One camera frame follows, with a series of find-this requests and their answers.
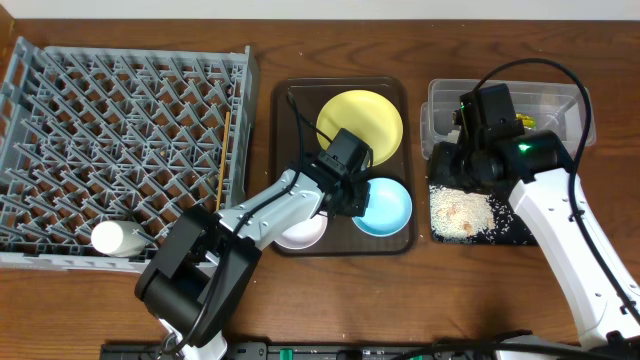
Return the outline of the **light blue bowl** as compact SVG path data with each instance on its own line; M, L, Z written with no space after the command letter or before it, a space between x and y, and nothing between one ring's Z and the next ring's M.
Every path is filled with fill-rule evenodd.
M368 181L369 200L365 213L353 217L355 226L374 237L389 237L401 231L411 219L413 203L408 190L390 178Z

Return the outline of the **green snack wrapper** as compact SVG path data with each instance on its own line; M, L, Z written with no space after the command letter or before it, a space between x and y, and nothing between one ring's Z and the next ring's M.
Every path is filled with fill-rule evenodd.
M537 127L536 119L532 116L517 113L516 118L522 122L526 130L535 130Z

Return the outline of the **wooden chopstick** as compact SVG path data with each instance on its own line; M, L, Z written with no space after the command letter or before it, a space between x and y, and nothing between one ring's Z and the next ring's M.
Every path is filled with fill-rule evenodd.
M224 133L223 133L223 143L220 157L220 167L218 173L218 186L217 186L217 196L216 196L216 211L220 210L221 205L223 203L222 195L223 195L223 187L224 187L224 178L226 171L226 155L228 149L228 136L231 124L231 112L227 112L225 115L225 124L224 124Z

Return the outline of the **white cup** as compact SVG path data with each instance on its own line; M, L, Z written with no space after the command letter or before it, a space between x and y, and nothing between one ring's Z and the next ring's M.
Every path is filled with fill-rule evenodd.
M100 253L112 257L139 255L146 247L140 224L131 221L107 220L91 232L91 244Z

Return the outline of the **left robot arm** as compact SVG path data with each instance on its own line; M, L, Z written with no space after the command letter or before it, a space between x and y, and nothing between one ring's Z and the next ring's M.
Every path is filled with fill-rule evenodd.
M158 358L185 357L220 335L263 250L293 226L324 212L361 216L369 199L373 149L342 128L325 150L299 155L253 198L215 213L183 212L146 266L135 295L169 333Z

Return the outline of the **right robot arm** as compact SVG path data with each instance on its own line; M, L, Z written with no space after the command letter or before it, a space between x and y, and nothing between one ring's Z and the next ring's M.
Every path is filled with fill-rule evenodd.
M508 200L535 237L572 311L580 343L639 335L639 291L585 200L578 157L550 129L529 132L505 83L460 95L455 142L435 144L431 183Z

